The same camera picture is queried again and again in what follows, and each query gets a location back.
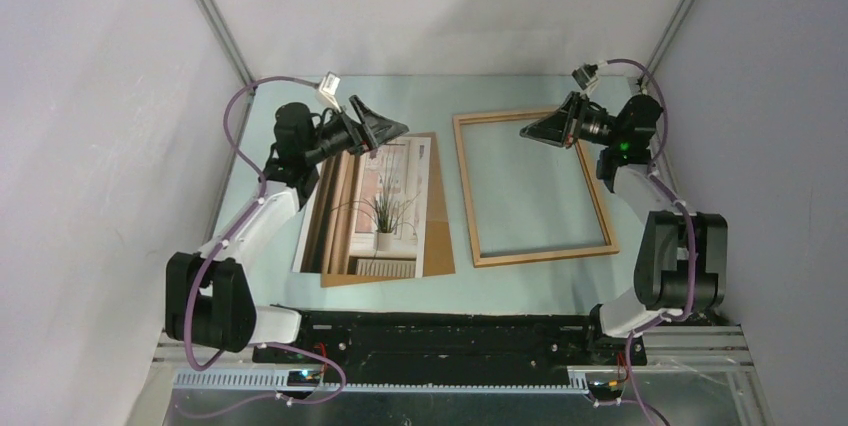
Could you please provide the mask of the wooden picture frame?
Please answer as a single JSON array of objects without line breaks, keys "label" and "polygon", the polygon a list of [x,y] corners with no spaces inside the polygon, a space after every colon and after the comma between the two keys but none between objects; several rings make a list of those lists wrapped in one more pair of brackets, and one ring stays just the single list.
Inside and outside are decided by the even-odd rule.
[{"label": "wooden picture frame", "polygon": [[559,149],[519,132],[546,110],[453,119],[477,268],[615,255],[620,245],[588,143]]}]

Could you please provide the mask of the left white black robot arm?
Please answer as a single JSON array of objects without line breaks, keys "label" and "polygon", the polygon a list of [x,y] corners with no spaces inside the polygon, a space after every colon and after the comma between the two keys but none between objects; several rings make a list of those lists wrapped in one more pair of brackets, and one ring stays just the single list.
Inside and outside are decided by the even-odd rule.
[{"label": "left white black robot arm", "polygon": [[299,102],[279,107],[274,141],[252,197],[214,239],[168,260],[165,332],[182,342],[194,369],[202,367],[194,357],[196,346],[221,354],[277,343],[297,363],[314,354],[316,336],[300,325],[300,312],[254,300],[249,269],[306,206],[320,164],[374,152],[408,133],[405,124],[374,112],[358,96],[349,102],[350,112],[329,107],[314,113]]}]

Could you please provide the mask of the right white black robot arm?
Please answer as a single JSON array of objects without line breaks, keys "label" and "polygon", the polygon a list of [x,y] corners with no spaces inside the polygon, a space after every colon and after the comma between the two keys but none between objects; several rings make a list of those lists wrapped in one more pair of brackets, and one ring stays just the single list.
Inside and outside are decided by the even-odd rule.
[{"label": "right white black robot arm", "polygon": [[597,179],[643,226],[632,286],[589,314],[581,348],[596,364],[616,357],[621,340],[682,322],[720,305],[725,296],[726,219],[693,210],[655,166],[650,143],[665,113],[648,94],[632,96],[611,114],[586,94],[572,92],[554,112],[520,131],[523,138],[565,149],[579,142],[600,146]]}]

